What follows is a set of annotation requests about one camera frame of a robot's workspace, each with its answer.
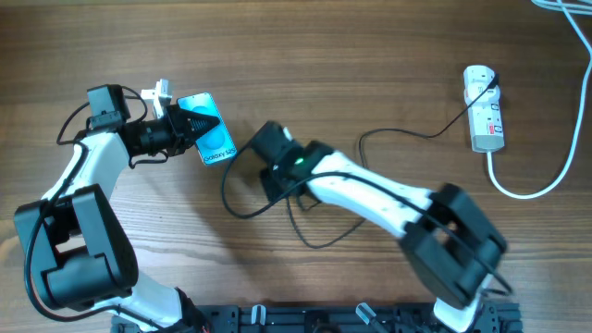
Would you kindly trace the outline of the blue screen Galaxy smartphone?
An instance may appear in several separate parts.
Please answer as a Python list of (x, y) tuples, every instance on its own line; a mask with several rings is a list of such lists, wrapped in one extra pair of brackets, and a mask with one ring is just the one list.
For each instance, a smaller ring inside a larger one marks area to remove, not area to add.
[(182, 109), (192, 111), (193, 113), (214, 116), (220, 120), (218, 125), (196, 141), (196, 148), (206, 166), (213, 166), (227, 161), (236, 155), (237, 148), (216, 107), (213, 96), (209, 92), (185, 96), (179, 98), (177, 102)]

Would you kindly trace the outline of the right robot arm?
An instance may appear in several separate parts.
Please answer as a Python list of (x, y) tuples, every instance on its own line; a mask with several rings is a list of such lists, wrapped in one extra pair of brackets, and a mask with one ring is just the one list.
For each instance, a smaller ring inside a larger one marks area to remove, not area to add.
[(324, 143), (301, 145), (275, 121), (250, 146), (265, 162), (260, 178), (269, 201), (306, 195), (381, 227), (436, 296), (439, 323), (453, 332), (475, 324), (508, 245), (466, 191), (449, 183), (437, 191), (401, 184)]

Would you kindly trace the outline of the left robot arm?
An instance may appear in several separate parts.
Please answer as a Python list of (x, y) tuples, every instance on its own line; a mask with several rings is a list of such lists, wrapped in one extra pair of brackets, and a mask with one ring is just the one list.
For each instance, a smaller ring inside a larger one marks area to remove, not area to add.
[(172, 103), (163, 85), (135, 92), (104, 84), (87, 92), (92, 114), (68, 141), (62, 176), (40, 200), (23, 204), (14, 223), (25, 254), (32, 306), (56, 322), (110, 312), (141, 332), (208, 332), (207, 317), (180, 289), (144, 275), (109, 202), (125, 167), (183, 154), (223, 120), (210, 94), (204, 105)]

